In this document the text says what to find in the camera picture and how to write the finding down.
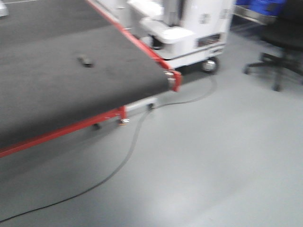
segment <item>blue crate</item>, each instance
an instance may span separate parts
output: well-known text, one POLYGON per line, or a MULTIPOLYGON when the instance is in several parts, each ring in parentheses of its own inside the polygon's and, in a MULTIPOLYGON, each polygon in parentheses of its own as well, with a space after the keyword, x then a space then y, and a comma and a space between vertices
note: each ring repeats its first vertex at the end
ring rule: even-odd
POLYGON ((248 6, 250 4, 250 0, 237 0, 236 5, 238 6, 248 6))
POLYGON ((267 16, 277 16, 285 2, 286 0, 251 0, 250 9, 267 16))

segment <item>conveyor belt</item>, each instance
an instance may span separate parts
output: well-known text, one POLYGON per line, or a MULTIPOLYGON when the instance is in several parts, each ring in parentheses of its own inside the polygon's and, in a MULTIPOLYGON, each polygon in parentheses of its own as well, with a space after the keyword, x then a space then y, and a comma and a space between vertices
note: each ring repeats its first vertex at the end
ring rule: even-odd
POLYGON ((163 69, 84 0, 8 8, 0 26, 0 148, 169 89, 163 69), (95 67, 83 67, 79 54, 95 67))

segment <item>epoxy floor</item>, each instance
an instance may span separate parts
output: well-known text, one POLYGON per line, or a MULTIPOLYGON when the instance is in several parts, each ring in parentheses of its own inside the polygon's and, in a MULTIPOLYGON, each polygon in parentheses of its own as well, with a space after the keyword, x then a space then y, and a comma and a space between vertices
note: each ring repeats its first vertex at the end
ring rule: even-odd
MULTIPOLYGON (((153 111, 128 163, 104 185, 0 227, 301 227, 303 87, 270 71, 244 75, 260 27, 236 19, 217 75, 191 72, 153 111)), ((0 159, 0 219, 60 201, 105 179, 124 159, 142 114, 105 122, 0 159)))

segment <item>white machine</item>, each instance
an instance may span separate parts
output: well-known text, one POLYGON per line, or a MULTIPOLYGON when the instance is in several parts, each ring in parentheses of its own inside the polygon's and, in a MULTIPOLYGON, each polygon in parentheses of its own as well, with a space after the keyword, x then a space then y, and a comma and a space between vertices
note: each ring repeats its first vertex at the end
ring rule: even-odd
POLYGON ((0 17, 7 16, 8 14, 8 8, 6 8, 5 4, 0 0, 0 17))
POLYGON ((217 70, 235 0, 97 1, 171 67, 201 62, 203 71, 217 70))

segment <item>red conveyor frame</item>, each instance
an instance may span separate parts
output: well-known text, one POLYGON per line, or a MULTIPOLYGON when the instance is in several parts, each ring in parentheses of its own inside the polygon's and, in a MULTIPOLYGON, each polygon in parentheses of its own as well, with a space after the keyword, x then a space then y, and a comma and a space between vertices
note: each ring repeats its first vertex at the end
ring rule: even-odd
MULTIPOLYGON (((109 17, 105 12, 103 12, 98 5, 92 0, 86 0, 89 5, 91 5, 99 14, 101 14, 104 18, 106 18, 110 23, 112 23, 127 39, 129 39, 132 43, 134 43, 138 48, 140 48, 143 52, 145 52, 148 56, 154 59, 160 66, 164 69, 171 71, 174 74, 175 85, 172 88, 173 91, 178 91, 181 86, 182 76, 181 73, 172 69, 167 62, 165 62, 160 56, 158 56, 152 49, 150 49, 146 44, 135 38, 130 32, 124 29, 118 22, 114 21, 111 17, 109 17)), ((122 106, 120 108, 108 111, 106 113, 101 113, 97 116, 91 117, 89 119, 83 120, 81 122, 71 124, 69 126, 63 127, 58 130, 54 130, 52 132, 43 134, 41 136, 37 136, 31 138, 29 140, 17 143, 10 147, 1 148, 0 149, 0 158, 11 155, 13 153, 19 152, 21 150, 25 150, 27 148, 36 146, 38 144, 53 140, 60 136, 66 135, 68 133, 89 127, 99 122, 106 121, 110 118, 119 117, 120 119, 126 118, 126 107, 122 106)))

